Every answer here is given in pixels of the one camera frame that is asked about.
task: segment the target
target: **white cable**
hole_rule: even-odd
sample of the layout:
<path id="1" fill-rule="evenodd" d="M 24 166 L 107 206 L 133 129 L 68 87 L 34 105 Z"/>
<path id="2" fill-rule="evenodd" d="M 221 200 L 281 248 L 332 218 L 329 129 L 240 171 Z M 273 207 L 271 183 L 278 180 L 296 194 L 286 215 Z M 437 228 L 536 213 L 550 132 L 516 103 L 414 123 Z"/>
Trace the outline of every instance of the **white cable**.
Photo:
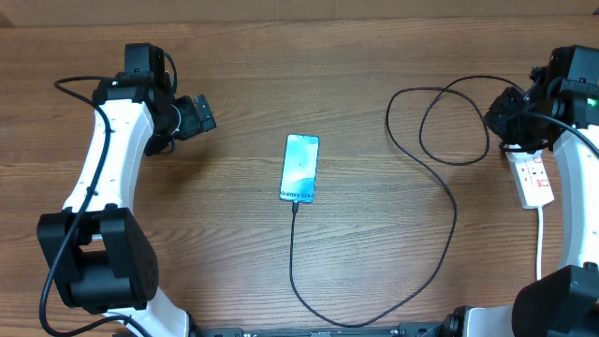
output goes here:
<path id="1" fill-rule="evenodd" d="M 537 209 L 539 218 L 538 238 L 536 239 L 536 281 L 542 278 L 541 259 L 543 257 L 543 206 Z"/>

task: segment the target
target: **black cable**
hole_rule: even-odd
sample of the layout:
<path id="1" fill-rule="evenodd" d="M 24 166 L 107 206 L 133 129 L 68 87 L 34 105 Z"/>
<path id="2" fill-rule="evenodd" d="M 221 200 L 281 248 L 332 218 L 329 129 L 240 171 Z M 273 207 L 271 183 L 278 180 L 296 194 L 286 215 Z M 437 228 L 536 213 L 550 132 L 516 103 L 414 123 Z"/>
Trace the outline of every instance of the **black cable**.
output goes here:
<path id="1" fill-rule="evenodd" d="M 97 182 L 100 179 L 100 173 L 102 172 L 102 168 L 104 168 L 104 163 L 106 162 L 106 157 L 108 155 L 108 150 L 109 150 L 109 146 L 110 146 L 110 133 L 112 132 L 112 130 L 110 129 L 109 118 L 107 117 L 106 113 L 99 106 L 97 106 L 89 98 L 62 87 L 61 84 L 67 83 L 67 82 L 72 82 L 72 81 L 109 80 L 109 79 L 110 78 L 105 78 L 105 77 L 100 77 L 100 76 L 78 76 L 78 77 L 72 77 L 72 78 L 67 78 L 67 79 L 61 79 L 54 83 L 54 87 L 56 89 L 62 91 L 63 93 L 65 93 L 67 95 L 76 97 L 76 98 L 80 99 L 81 101 L 94 107 L 94 109 L 98 112 L 100 117 L 102 117 L 102 120 L 104 121 L 104 126 L 106 128 L 105 128 L 105 132 L 104 132 L 105 133 L 104 145 L 102 147 L 102 153 L 100 155 L 100 159 L 98 160 L 98 164 L 97 164 L 97 167 L 94 172 L 94 177 L 92 178 L 92 182 L 90 183 L 89 187 L 87 187 L 87 194 L 85 195 L 85 198 L 80 206 L 79 211 L 77 212 L 77 214 L 75 215 L 75 218 L 73 219 L 73 223 L 71 224 L 71 227 L 68 229 L 68 232 L 65 235 L 65 239 L 61 242 L 60 248 L 58 249 L 58 252 L 56 253 L 56 257 L 54 258 L 54 261 L 52 262 L 52 264 L 50 266 L 50 270 L 48 271 L 48 276 L 46 277 L 46 282 L 44 283 L 44 288 L 41 292 L 41 298 L 39 300 L 39 322 L 41 323 L 42 328 L 51 336 L 75 336 L 80 333 L 97 328 L 104 323 L 108 323 L 108 322 L 116 321 L 116 320 L 122 320 L 123 322 L 127 322 L 128 324 L 131 324 L 144 337 L 151 337 L 150 334 L 138 322 L 136 322 L 135 320 L 131 319 L 131 317 L 126 316 L 126 315 L 114 315 L 114 316 L 110 316 L 110 317 L 104 317 L 102 319 L 97 320 L 94 323 L 88 324 L 84 327 L 81 327 L 81 328 L 78 328 L 78 329 L 75 329 L 75 330 L 72 330 L 69 332 L 61 332 L 61 331 L 54 330 L 48 323 L 48 318 L 46 316 L 46 306 L 47 306 L 47 302 L 48 302 L 48 296 L 50 295 L 52 280 L 54 279 L 54 274 L 56 273 L 56 266 L 60 262 L 62 255 L 65 253 L 66 247 L 69 244 L 73 243 L 73 239 L 72 239 L 73 234 L 75 233 L 77 227 L 79 226 L 80 220 L 83 217 L 83 215 L 85 214 L 85 210 L 87 210 L 87 207 L 89 206 L 90 201 L 92 200 L 92 197 L 94 196 L 95 188 L 97 187 Z"/>
<path id="2" fill-rule="evenodd" d="M 514 82 L 503 79 L 503 78 L 499 78 L 499 77 L 495 77 L 495 76 L 486 76 L 486 75 L 474 75 L 474 76 L 468 76 L 468 77 L 464 77 L 464 78 L 460 78 L 457 79 L 455 81 L 452 81 L 451 83 L 449 83 L 446 87 L 418 87 L 418 88 L 407 88 L 407 89 L 403 89 L 400 90 L 399 92 L 395 93 L 395 95 L 393 95 L 393 97 L 391 97 L 389 104 L 387 106 L 387 112 L 385 114 L 385 126 L 387 128 L 387 133 L 389 135 L 389 137 L 391 138 L 391 140 L 393 141 L 393 143 L 407 156 L 409 156 L 410 158 L 412 158 L 414 161 L 416 161 L 418 164 L 420 164 L 423 168 L 425 168 L 428 172 L 430 172 L 432 174 L 432 176 L 439 182 L 439 184 L 443 187 L 443 189 L 446 191 L 447 196 L 449 197 L 449 199 L 451 200 L 451 205 L 453 207 L 453 221 L 452 221 L 452 225 L 451 225 L 451 229 L 449 230 L 449 235 L 447 237 L 447 242 L 446 242 L 446 246 L 443 250 L 443 253 L 441 254 L 441 258 L 439 259 L 439 263 L 437 264 L 437 267 L 434 269 L 431 277 L 429 277 L 429 279 L 420 287 L 418 288 L 412 295 L 408 296 L 407 298 L 405 298 L 404 300 L 400 301 L 399 303 L 393 305 L 392 307 L 390 307 L 389 309 L 387 309 L 386 311 L 384 311 L 382 314 L 368 320 L 362 323 L 358 323 L 358 324 L 344 324 L 344 323 L 339 323 L 336 322 L 330 318 L 327 318 L 321 314 L 319 314 L 315 309 L 313 309 L 308 303 L 306 303 L 306 301 L 301 297 L 301 295 L 299 294 L 298 290 L 296 289 L 296 285 L 295 282 L 293 281 L 293 241 L 294 241 L 294 237 L 295 237 L 295 223 L 296 223 L 296 215 L 298 212 L 298 208 L 299 208 L 299 204 L 298 202 L 294 202 L 293 203 L 293 208 L 292 208 L 292 213 L 293 213 L 293 218 L 291 220 L 291 243 L 290 243 L 290 247 L 289 247 L 289 281 L 291 283 L 291 288 L 293 289 L 293 292 L 295 293 L 296 297 L 298 298 L 299 302 L 301 302 L 301 304 L 308 309 L 308 311 L 310 311 L 312 314 L 316 315 L 317 317 L 321 318 L 322 320 L 338 326 L 338 327 L 342 327 L 342 328 L 361 328 L 361 327 L 365 327 L 367 325 L 371 325 L 372 323 L 376 322 L 377 320 L 385 317 L 386 315 L 390 314 L 391 312 L 395 311 L 396 309 L 400 308 L 401 306 L 403 306 L 405 303 L 407 303 L 409 300 L 413 299 L 414 297 L 416 297 L 420 292 L 422 292 L 422 290 L 424 290 L 431 282 L 432 280 L 434 280 L 435 276 L 437 275 L 437 273 L 439 272 L 439 270 L 441 269 L 441 266 L 443 265 L 443 261 L 446 258 L 446 254 L 447 254 L 447 250 L 449 249 L 449 244 L 451 244 L 451 239 L 453 238 L 453 234 L 456 230 L 456 224 L 458 222 L 458 203 L 456 202 L 456 199 L 453 196 L 453 193 L 451 192 L 451 190 L 449 189 L 449 186 L 447 186 L 447 184 L 443 181 L 443 179 L 441 179 L 441 177 L 432 169 L 430 168 L 428 165 L 426 165 L 424 162 L 422 162 L 420 159 L 416 158 L 413 154 L 410 154 L 407 150 L 405 150 L 400 143 L 395 139 L 395 137 L 393 136 L 393 133 L 391 132 L 391 128 L 389 126 L 389 114 L 391 112 L 391 106 L 393 105 L 393 101 L 395 100 L 395 98 L 398 95 L 401 95 L 403 93 L 407 93 L 407 92 L 412 92 L 412 91 L 439 91 L 439 95 L 437 95 L 437 97 L 434 98 L 434 100 L 431 102 L 431 104 L 429 105 L 429 108 L 427 109 L 423 119 L 422 119 L 422 123 L 420 124 L 420 133 L 419 133 L 419 140 L 420 140 L 420 147 L 422 148 L 422 150 L 424 150 L 424 152 L 432 159 L 440 162 L 440 163 L 444 163 L 447 165 L 452 165 L 452 166 L 465 166 L 465 165 L 470 165 L 473 163 L 476 163 L 480 160 L 482 160 L 485 156 L 487 156 L 487 153 L 489 152 L 489 148 L 490 148 L 490 140 L 489 140 L 489 131 L 487 129 L 487 126 L 485 125 L 484 122 L 484 118 L 482 113 L 480 112 L 480 109 L 478 108 L 478 106 L 476 105 L 476 103 L 467 95 L 453 90 L 453 89 L 449 89 L 450 86 L 452 86 L 453 84 L 459 82 L 459 81 L 464 81 L 464 80 L 469 80 L 469 79 L 491 79 L 491 80 L 498 80 L 498 81 L 504 81 L 507 82 L 511 85 L 513 85 L 514 87 L 516 87 L 518 90 L 520 90 L 522 93 L 524 92 L 522 90 L 522 88 L 520 88 L 518 85 L 516 85 Z M 466 99 L 468 102 L 470 102 L 472 104 L 472 106 L 475 108 L 476 112 L 478 113 L 481 122 L 483 123 L 483 127 L 485 128 L 485 133 L 487 136 L 487 146 L 486 146 L 486 150 L 485 152 L 479 156 L 477 159 L 475 160 L 471 160 L 471 161 L 466 161 L 466 162 L 448 162 L 442 159 L 439 159 L 437 157 L 435 157 L 433 154 L 431 154 L 429 151 L 427 151 L 426 147 L 424 146 L 424 143 L 422 142 L 422 130 L 424 127 L 424 123 L 426 121 L 427 115 L 429 114 L 429 111 L 431 111 L 431 108 L 437 103 L 437 101 L 440 99 L 441 95 L 444 93 L 451 93 L 454 95 L 459 95 L 460 97 Z"/>
<path id="3" fill-rule="evenodd" d="M 165 57 L 167 58 L 168 62 L 170 63 L 170 66 L 172 67 L 172 87 L 170 88 L 171 91 L 171 97 L 174 100 L 175 99 L 175 94 L 177 94 L 177 84 L 179 83 L 179 81 L 177 80 L 177 68 L 175 67 L 175 62 L 172 60 L 172 57 L 170 57 L 170 55 L 165 52 Z"/>
<path id="4" fill-rule="evenodd" d="M 568 124 L 566 124 L 562 121 L 559 121 L 553 117 L 549 117 L 544 114 L 540 114 L 540 113 L 536 113 L 536 112 L 523 111 L 523 112 L 521 112 L 521 114 L 524 116 L 527 116 L 527 117 L 542 119 L 542 120 L 547 121 L 553 125 L 562 127 L 564 129 L 572 132 L 574 134 L 574 136 L 576 136 L 580 140 L 582 140 L 582 142 L 585 143 L 585 145 L 587 145 L 587 147 L 589 147 L 589 150 L 591 150 L 591 152 L 593 152 L 593 154 L 597 157 L 597 159 L 599 159 L 599 149 L 597 149 L 597 147 L 592 143 L 592 141 L 590 139 L 588 139 L 585 135 L 583 135 L 580 131 L 576 130 L 571 125 L 568 125 Z"/>
<path id="5" fill-rule="evenodd" d="M 555 86 L 558 84 L 558 82 L 561 82 L 564 80 L 566 80 L 566 78 L 563 76 L 553 79 L 547 86 L 547 91 L 545 92 L 545 99 L 549 99 L 551 97 L 551 93 L 553 92 L 553 89 L 555 89 Z"/>
<path id="6" fill-rule="evenodd" d="M 519 85 L 515 84 L 514 82 L 512 82 L 510 80 L 507 80 L 507 79 L 504 79 L 504 78 L 497 77 L 497 76 L 491 76 L 491 75 L 473 75 L 473 76 L 462 77 L 462 78 L 459 78 L 459 79 L 457 79 L 457 80 L 452 81 L 451 83 L 449 83 L 445 87 L 445 90 L 440 90 L 439 95 L 437 95 L 437 97 L 435 97 L 433 99 L 433 101 L 431 102 L 431 104 L 427 108 L 427 111 L 424 113 L 424 117 L 422 117 L 422 122 L 420 123 L 420 130 L 418 131 L 418 142 L 420 143 L 420 147 L 422 148 L 422 151 L 424 151 L 424 153 L 428 157 L 430 157 L 431 159 L 433 159 L 435 161 L 438 161 L 439 163 L 443 163 L 443 164 L 451 165 L 451 166 L 466 166 L 466 165 L 471 165 L 471 164 L 474 164 L 474 163 L 477 163 L 477 162 L 483 160 L 487 156 L 487 154 L 489 153 L 489 149 L 490 149 L 489 128 L 485 124 L 485 120 L 484 120 L 483 114 L 480 112 L 480 109 L 478 108 L 478 106 L 476 105 L 476 103 L 472 99 L 470 99 L 469 97 L 467 97 L 466 95 L 463 95 L 460 92 L 455 92 L 455 91 L 449 91 L 449 90 L 447 90 L 447 89 L 449 89 L 449 87 L 451 87 L 452 85 L 456 84 L 457 82 L 465 81 L 465 80 L 471 80 L 471 79 L 488 79 L 488 80 L 504 81 L 504 82 L 509 83 L 512 86 L 514 86 L 521 93 L 524 93 L 524 90 Z M 411 89 L 428 90 L 428 89 L 423 89 L 423 88 L 411 88 Z M 430 88 L 430 90 L 439 90 L 439 88 Z M 480 118 L 480 122 L 482 123 L 483 129 L 485 131 L 485 138 L 487 139 L 487 145 L 485 147 L 485 152 L 482 153 L 476 159 L 468 160 L 468 161 L 465 161 L 465 162 L 450 162 L 450 161 L 446 161 L 446 160 L 437 158 L 431 152 L 429 152 L 429 150 L 426 148 L 426 146 L 424 146 L 424 141 L 422 140 L 422 132 L 424 130 L 424 124 L 425 124 L 425 122 L 427 120 L 427 117 L 429 116 L 429 112 L 431 111 L 432 107 L 434 107 L 434 105 L 439 101 L 439 99 L 441 99 L 441 96 L 445 92 L 449 92 L 451 94 L 460 95 L 463 98 L 467 99 L 470 102 L 470 104 L 472 104 L 472 106 L 475 108 L 476 113 L 478 114 L 478 117 Z"/>

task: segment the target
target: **black bracket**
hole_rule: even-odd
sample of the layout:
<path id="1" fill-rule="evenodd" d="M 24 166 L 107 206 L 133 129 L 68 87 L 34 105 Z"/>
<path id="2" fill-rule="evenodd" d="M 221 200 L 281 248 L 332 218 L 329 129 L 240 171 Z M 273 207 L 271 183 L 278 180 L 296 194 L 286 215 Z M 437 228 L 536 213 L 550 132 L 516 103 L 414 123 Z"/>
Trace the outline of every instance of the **black bracket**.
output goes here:
<path id="1" fill-rule="evenodd" d="M 101 212 L 86 212 L 81 218 L 54 276 L 63 303 L 82 307 L 92 315 L 112 308 L 144 309 L 158 288 L 156 254 L 133 214 L 127 208 L 108 206 Z M 39 218 L 37 239 L 48 266 L 74 217 L 67 209 Z M 89 244 L 94 234 L 102 236 L 106 249 L 83 252 L 80 245 Z"/>

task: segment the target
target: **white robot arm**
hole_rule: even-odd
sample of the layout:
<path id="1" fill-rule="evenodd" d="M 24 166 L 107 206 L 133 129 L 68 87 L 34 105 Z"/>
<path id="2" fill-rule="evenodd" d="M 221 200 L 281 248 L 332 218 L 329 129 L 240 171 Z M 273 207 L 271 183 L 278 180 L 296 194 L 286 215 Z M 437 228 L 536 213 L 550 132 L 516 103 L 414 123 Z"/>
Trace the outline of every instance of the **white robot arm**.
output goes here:
<path id="1" fill-rule="evenodd" d="M 172 85 L 165 57 L 175 71 Z M 67 306 L 106 317 L 128 317 L 121 319 L 138 336 L 194 336 L 193 319 L 158 286 L 158 261 L 133 217 L 133 196 L 142 155 L 157 154 L 170 143 L 174 149 L 175 139 L 214 129 L 210 106 L 203 95 L 196 97 L 195 104 L 188 96 L 175 99 L 172 59 L 150 44 L 127 45 L 125 72 L 100 79 L 93 98 L 95 132 L 83 170 L 63 211 L 40 217 L 39 243 Z M 102 153 L 106 159 L 92 189 Z M 92 190 L 94 196 L 86 205 Z M 66 235 L 71 227 L 77 228 L 75 238 Z M 82 252 L 80 245 L 92 240 L 103 240 L 106 250 Z M 60 245 L 68 241 L 73 243 L 58 254 Z M 53 331 L 41 313 L 47 333 L 64 335 Z"/>

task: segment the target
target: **wood grain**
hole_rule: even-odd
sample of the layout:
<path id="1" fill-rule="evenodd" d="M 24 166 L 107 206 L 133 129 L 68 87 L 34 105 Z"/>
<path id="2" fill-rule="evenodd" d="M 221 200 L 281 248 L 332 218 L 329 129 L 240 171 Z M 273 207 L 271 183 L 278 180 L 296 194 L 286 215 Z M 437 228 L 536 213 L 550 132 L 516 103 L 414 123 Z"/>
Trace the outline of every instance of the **wood grain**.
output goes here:
<path id="1" fill-rule="evenodd" d="M 17 27 L 591 15 L 597 0 L 0 0 Z"/>
<path id="2" fill-rule="evenodd" d="M 61 209 L 93 130 L 90 108 L 51 84 L 121 71 L 125 43 L 168 51 L 180 94 L 205 94 L 218 123 L 173 155 L 143 159 L 135 212 L 158 255 L 160 285 L 203 327 L 266 329 L 326 326 L 288 284 L 291 211 L 277 197 L 287 134 L 322 142 L 315 203 L 298 215 L 299 291 L 333 319 L 363 321 L 430 276 L 451 226 L 443 190 L 386 135 L 393 93 L 472 74 L 528 87 L 531 66 L 559 46 L 598 47 L 598 29 L 596 17 L 546 17 L 0 30 L 0 335 L 43 335 L 37 304 L 48 269 L 37 219 Z M 71 87 L 90 95 L 95 85 Z M 485 111 L 504 85 L 456 88 Z M 484 161 L 464 168 L 432 162 L 418 148 L 433 95 L 398 97 L 390 123 L 447 181 L 458 226 L 435 281 L 378 325 L 439 320 L 463 304 L 508 304 L 534 276 L 535 212 L 520 208 L 498 139 Z M 464 160 L 483 152 L 484 133 L 474 110 L 448 96 L 431 113 L 425 143 Z M 562 240 L 559 177 L 550 155 L 546 161 L 556 200 L 546 208 L 545 274 Z M 49 311 L 62 330 L 93 319 L 54 293 Z"/>

